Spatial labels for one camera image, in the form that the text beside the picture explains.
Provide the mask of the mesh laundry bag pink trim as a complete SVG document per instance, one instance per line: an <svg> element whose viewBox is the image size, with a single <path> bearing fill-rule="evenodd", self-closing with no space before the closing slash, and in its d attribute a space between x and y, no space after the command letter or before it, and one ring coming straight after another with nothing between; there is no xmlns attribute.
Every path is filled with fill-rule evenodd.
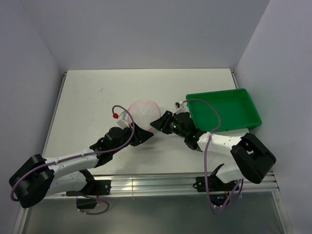
<svg viewBox="0 0 312 234"><path fill-rule="evenodd" d="M138 127L149 132L152 130L150 123L161 116L160 107L154 101L146 99L133 102L128 112Z"/></svg>

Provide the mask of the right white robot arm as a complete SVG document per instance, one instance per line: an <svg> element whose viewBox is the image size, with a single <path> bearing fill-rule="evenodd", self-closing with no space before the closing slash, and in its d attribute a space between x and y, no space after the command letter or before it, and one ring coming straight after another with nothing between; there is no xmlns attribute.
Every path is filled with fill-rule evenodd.
<svg viewBox="0 0 312 234"><path fill-rule="evenodd" d="M164 134L182 137L191 150L219 153L234 159L234 163L220 164L208 176L208 184L214 190L222 190L241 179L259 184L276 163L276 157L255 135L223 136L203 131L195 126L188 112L166 111L150 125Z"/></svg>

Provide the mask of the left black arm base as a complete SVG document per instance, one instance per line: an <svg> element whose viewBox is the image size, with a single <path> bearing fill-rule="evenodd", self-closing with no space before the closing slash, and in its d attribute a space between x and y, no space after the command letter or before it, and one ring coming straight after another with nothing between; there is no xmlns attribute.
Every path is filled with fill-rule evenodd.
<svg viewBox="0 0 312 234"><path fill-rule="evenodd" d="M68 191L66 196L76 196L76 207L79 212L86 215L99 215L107 212L110 208L108 201L102 196L109 195L111 189L110 180L94 180L88 182L80 191ZM106 207L101 212L91 212L97 205L104 204Z"/></svg>

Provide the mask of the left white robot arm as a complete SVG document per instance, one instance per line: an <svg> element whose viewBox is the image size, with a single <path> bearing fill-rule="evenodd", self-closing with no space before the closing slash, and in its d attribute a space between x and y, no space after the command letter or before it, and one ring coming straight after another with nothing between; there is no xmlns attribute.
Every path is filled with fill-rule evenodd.
<svg viewBox="0 0 312 234"><path fill-rule="evenodd" d="M23 208L30 208L45 197L66 192L69 195L99 195L89 169L103 166L113 155L127 146L138 146L153 133L131 124L124 129L112 127L88 149L56 158L31 156L9 179L10 198Z"/></svg>

